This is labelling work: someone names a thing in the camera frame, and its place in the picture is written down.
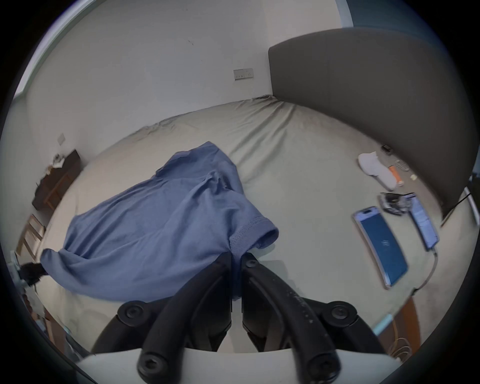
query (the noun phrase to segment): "wall socket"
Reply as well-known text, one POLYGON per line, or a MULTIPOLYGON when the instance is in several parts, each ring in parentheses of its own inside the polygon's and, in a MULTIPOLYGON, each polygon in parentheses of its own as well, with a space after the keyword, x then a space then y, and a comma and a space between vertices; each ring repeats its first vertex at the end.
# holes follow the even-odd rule
POLYGON ((62 133, 62 134, 58 137, 57 141, 59 142, 59 145, 62 145, 63 142, 65 141, 65 135, 62 133))
POLYGON ((235 80, 252 78, 253 68, 234 69, 233 76, 235 77, 235 80))

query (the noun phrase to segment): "wooden dresser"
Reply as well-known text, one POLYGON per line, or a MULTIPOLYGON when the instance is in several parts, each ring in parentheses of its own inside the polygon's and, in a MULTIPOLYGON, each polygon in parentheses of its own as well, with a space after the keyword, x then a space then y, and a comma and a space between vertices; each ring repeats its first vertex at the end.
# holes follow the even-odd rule
POLYGON ((65 158, 62 168, 53 168, 50 174, 40 181, 32 201, 35 209, 37 211, 54 211, 81 170, 80 156, 74 150, 65 158))

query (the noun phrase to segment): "power outlet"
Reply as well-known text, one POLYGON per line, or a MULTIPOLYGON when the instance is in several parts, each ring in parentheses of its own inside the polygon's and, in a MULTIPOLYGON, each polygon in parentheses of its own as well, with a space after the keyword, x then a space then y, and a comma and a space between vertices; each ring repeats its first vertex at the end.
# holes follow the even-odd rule
POLYGON ((233 76, 235 80, 250 79, 253 77, 253 68, 234 69, 233 76))

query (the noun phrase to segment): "blue t-shirt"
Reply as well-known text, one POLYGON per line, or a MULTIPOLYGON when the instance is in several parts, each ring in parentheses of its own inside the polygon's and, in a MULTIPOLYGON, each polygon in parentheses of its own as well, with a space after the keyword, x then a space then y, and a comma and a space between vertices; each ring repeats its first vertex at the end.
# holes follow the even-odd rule
POLYGON ((75 216, 63 249, 40 262, 71 292, 105 300, 174 295, 221 253, 264 248, 278 229, 243 194, 237 168, 214 144, 177 152, 155 175, 75 216))

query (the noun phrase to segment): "charging cable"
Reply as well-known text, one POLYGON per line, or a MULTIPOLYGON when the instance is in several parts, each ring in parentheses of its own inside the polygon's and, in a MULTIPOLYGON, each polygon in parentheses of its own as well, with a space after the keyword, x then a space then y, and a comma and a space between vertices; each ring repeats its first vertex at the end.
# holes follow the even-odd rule
POLYGON ((438 264, 438 254, 437 254, 437 250, 435 249, 435 247, 432 247, 432 253, 433 253, 433 256, 434 256, 432 270, 430 271, 429 275, 427 276, 425 281, 422 283, 422 285, 419 286, 418 288, 413 289, 412 296, 415 295, 415 293, 417 293, 420 289, 422 289, 428 283, 428 281, 432 277, 433 273, 435 272, 435 268, 437 267, 437 264, 438 264))

